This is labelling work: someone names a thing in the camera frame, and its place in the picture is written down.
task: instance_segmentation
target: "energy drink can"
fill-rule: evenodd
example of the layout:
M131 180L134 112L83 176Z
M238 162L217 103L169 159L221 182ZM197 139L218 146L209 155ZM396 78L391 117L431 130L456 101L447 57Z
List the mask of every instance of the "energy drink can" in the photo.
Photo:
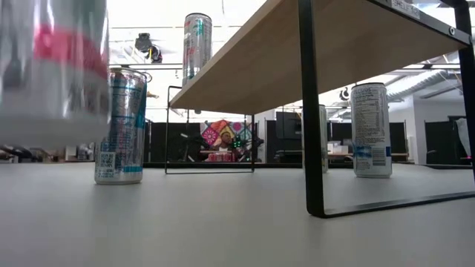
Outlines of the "energy drink can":
M223 161L223 158L224 158L224 157L223 157L223 153L218 153L218 154L216 155L216 161L217 161L217 162L222 162L222 161Z
M208 161L209 162L216 162L216 154L215 153L211 153L208 155Z
M132 184L142 180L145 142L146 76L126 68L113 68L111 128L96 147L98 184Z
M320 146L321 146L321 172L328 172L328 134L327 134L327 109L320 105ZM302 166L305 168L305 145L304 145L304 113L302 112Z
M232 154L231 153L226 153L225 161L226 162L232 162Z
M191 13L185 18L183 86L196 76L212 57L213 24L209 16Z
M353 169L357 177L389 178L391 144L387 90L382 83L351 90Z
M110 95L106 0L0 1L1 143L95 142Z

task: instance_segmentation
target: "nutrition facts label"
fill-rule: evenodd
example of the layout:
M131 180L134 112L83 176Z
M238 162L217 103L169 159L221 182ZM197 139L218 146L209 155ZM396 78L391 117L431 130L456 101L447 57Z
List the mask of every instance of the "nutrition facts label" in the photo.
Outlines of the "nutrition facts label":
M353 96L353 118L356 125L356 144L371 145L384 142L384 116L381 104L384 94L378 88L364 88Z

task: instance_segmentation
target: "aluminum can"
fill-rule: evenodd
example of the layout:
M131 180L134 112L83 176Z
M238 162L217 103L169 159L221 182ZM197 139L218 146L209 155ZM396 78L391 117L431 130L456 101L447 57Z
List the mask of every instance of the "aluminum can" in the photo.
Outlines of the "aluminum can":
M216 154L211 153L208 155L209 162L216 162Z
M321 146L321 172L328 172L328 134L327 134L327 109L320 105L320 146ZM305 144L304 144L304 112L302 111L302 166L305 169Z
M217 153L216 154L216 161L217 162L222 162L223 161L223 153Z
M111 128L96 149L98 184L138 183L143 176L146 76L136 70L113 68Z
M351 90L353 169L357 177L389 178L393 173L387 90L382 83Z
M9 125L0 143L64 147L104 136L106 0L2 0L0 8L0 124Z
M231 153L226 153L226 154L224 155L224 161L225 161L225 162L231 162L231 161L232 161L232 155L231 155Z
M183 86L211 59L212 29L212 20L205 14L191 13L185 17Z

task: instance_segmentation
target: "wooden tabletop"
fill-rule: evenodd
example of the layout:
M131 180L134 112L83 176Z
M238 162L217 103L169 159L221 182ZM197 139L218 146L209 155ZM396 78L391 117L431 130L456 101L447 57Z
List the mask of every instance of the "wooden tabletop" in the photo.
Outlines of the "wooden tabletop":
M314 0L318 92L440 56L470 36L386 0ZM436 25L444 33L421 24ZM172 99L172 108L254 114L302 99L298 0L267 0Z

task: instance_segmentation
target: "black metal frame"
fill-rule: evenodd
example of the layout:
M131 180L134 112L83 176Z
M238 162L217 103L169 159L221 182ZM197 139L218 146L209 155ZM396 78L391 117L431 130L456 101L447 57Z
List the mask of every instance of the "black metal frame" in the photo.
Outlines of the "black metal frame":
M471 103L475 100L475 58L471 38L471 21L469 6L466 0L442 0L455 9L456 29L448 27L446 24L421 13L420 20L406 16L399 11L394 10L390 1L386 0L367 0L392 13L414 21L423 27L435 30L441 34L450 36L465 45L459 51L460 70L462 84L464 85L465 111L468 121L470 140L475 140L475 107ZM396 200L386 202L375 202L365 205L354 205L346 208L325 209L324 207L324 187L323 176L321 173L321 154L311 151L320 151L320 131L319 131L319 103L318 103L318 83L317 83L317 64L315 60L315 50L318 43L314 35L313 19L313 0L298 0L298 18L300 28L300 49L301 49L301 70L302 70L302 96L304 111L304 145L305 153L305 183L307 193L307 210L316 217L330 218L340 217L351 214L360 214L371 211L382 211L392 208L402 208L414 205L423 205L448 200L459 200L463 198L475 197L475 191L443 194L430 197L413 198L407 200ZM475 151L475 141L470 143L471 150ZM475 165L475 159L472 158L472 165Z
M168 92L167 92L167 107L166 107L166 131L165 131L165 162L164 162L164 169L165 169L165 174L251 174L251 173L254 173L255 171L255 159L258 155L258 150L257 148L255 147L255 118L254 118L254 115L251 115L251 163L249 164L249 166L247 165L244 165L246 167L250 167L251 170L250 171L215 171L215 172L206 172L206 171L202 171L202 172L195 172L195 171L189 171L189 172L169 172L168 171L168 168L169 167L172 167L172 168L196 168L197 166L199 165L209 165L210 163L181 163L181 164L177 164L176 162L168 162L168 124L169 124L169 115L170 115L170 89L182 89L181 87L179 86L173 86L173 85L170 85L168 86ZM186 118L186 125L188 126L188 123L189 123L189 119L190 119L190 110L188 109L187 110L187 118ZM243 166L237 166L237 164L239 163L235 163L236 166L235 168L236 169L242 169ZM227 164L227 165L221 165L221 166L227 166L227 168L233 168L232 166L232 163L231 164Z

